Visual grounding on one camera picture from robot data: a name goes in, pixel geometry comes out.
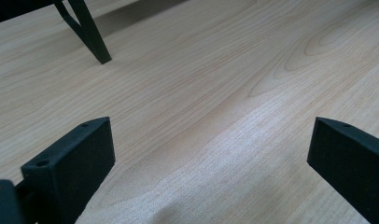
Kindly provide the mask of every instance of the metal stand leg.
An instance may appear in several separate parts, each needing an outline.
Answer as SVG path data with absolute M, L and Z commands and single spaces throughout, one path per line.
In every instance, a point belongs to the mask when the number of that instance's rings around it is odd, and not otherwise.
M 67 24 L 76 32 L 79 38 L 84 42 L 93 55 L 100 63 L 106 63 L 111 60 L 111 56 L 105 47 L 105 42 L 94 24 L 91 13 L 83 0 L 68 0 L 70 6 L 76 13 L 79 24 L 70 16 L 62 0 L 52 0 L 58 8 L 59 13 Z

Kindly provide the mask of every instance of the dark background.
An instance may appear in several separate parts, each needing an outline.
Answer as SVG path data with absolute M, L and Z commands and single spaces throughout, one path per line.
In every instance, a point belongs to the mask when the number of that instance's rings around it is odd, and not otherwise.
M 0 22 L 51 4 L 52 0 L 0 0 Z

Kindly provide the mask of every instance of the wood grain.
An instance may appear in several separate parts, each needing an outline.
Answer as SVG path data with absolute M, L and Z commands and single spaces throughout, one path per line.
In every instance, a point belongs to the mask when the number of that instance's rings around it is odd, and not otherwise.
M 53 6 L 0 23 L 0 178 L 109 116 L 77 223 L 367 223 L 306 156 L 316 116 L 379 137 L 379 1 L 88 5 L 104 65 Z

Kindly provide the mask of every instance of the wooden table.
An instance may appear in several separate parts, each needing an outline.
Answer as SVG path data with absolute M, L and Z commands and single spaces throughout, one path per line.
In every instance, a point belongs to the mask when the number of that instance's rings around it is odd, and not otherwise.
M 77 223 L 366 223 L 306 156 L 316 116 L 379 137 L 379 1 L 131 2 L 87 2 L 103 65 L 54 6 L 0 23 L 0 178 L 110 116 Z

